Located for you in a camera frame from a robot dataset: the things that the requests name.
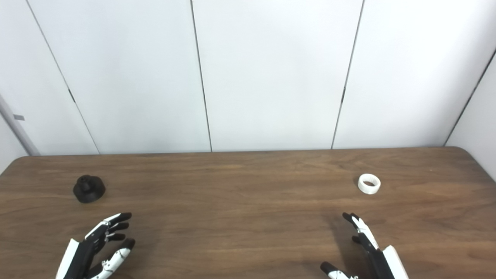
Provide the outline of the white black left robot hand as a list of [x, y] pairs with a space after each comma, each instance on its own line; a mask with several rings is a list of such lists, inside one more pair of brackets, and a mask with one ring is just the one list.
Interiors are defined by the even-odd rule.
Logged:
[[[117, 233], [119, 230], [129, 228], [127, 220], [131, 217], [131, 212], [112, 215], [99, 222], [81, 242], [71, 238], [55, 277], [57, 279], [108, 279], [122, 265], [135, 246], [133, 238]], [[99, 265], [92, 265], [94, 256], [111, 241], [122, 243]]]

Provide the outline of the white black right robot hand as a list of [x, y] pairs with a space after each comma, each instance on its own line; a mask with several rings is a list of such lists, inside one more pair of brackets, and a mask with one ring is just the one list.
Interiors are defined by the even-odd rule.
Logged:
[[363, 247], [374, 279], [409, 278], [395, 247], [389, 245], [381, 249], [369, 226], [358, 215], [344, 212], [342, 216], [356, 230], [357, 235], [352, 236], [352, 241]]

